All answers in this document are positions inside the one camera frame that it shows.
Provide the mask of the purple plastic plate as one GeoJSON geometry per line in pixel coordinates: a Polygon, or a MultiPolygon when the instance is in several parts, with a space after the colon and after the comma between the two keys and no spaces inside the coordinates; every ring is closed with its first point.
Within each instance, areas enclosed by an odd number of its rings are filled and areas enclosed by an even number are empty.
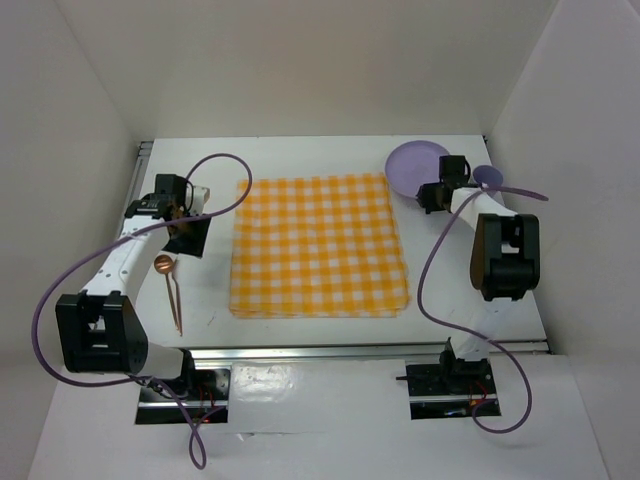
{"type": "Polygon", "coordinates": [[[440,158],[449,151],[442,145],[414,140],[396,147],[388,156],[384,173],[391,189],[406,198],[415,198],[420,187],[440,181],[440,158]]]}

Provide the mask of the yellow white checkered cloth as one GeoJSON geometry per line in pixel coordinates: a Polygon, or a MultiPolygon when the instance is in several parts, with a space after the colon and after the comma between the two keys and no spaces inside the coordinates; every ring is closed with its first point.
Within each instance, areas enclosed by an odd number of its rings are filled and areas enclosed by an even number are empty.
{"type": "Polygon", "coordinates": [[[408,271],[381,173],[243,180],[229,309],[237,318],[395,317],[408,271]]]}

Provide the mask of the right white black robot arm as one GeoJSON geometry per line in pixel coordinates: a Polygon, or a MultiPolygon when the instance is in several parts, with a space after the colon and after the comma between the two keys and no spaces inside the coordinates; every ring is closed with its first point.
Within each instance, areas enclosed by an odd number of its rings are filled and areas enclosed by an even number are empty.
{"type": "Polygon", "coordinates": [[[471,375],[481,375],[488,364],[489,346],[515,303],[534,290],[540,279],[539,220],[519,214],[493,198],[497,192],[528,196],[545,201],[541,194],[524,189],[473,183],[465,157],[446,155],[439,159],[439,179],[426,183],[417,193],[418,204],[427,213],[446,211],[452,215],[436,242],[438,249],[460,219],[474,232],[469,276],[479,292],[478,311],[466,326],[427,318],[451,328],[436,369],[436,379],[448,392],[460,391],[471,375]]]}

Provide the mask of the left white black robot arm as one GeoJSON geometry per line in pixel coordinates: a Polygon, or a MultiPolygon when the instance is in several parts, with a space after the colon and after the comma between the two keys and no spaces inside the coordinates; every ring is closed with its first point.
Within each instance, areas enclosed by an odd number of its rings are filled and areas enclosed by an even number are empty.
{"type": "Polygon", "coordinates": [[[66,368],[73,373],[141,375],[155,354],[135,312],[140,288],[162,253],[200,258],[210,221],[200,220],[210,190],[175,174],[158,174],[154,191],[126,209],[121,243],[55,314],[66,368]]]}

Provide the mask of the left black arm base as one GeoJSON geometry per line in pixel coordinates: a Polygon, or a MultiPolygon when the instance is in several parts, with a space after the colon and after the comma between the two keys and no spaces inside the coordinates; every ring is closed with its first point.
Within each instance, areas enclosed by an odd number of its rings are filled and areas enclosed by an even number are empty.
{"type": "Polygon", "coordinates": [[[231,368],[197,369],[191,357],[183,364],[179,377],[163,380],[137,380],[140,386],[136,425],[177,425],[187,420],[170,391],[180,400],[194,423],[226,424],[229,419],[231,368]]]}

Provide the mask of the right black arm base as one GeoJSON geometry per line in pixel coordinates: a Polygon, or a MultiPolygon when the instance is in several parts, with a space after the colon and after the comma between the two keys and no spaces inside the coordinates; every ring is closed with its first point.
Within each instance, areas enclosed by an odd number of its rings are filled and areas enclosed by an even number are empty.
{"type": "Polygon", "coordinates": [[[457,358],[447,345],[436,363],[408,364],[396,377],[409,396],[412,420],[501,415],[493,371],[488,359],[457,358]]]}

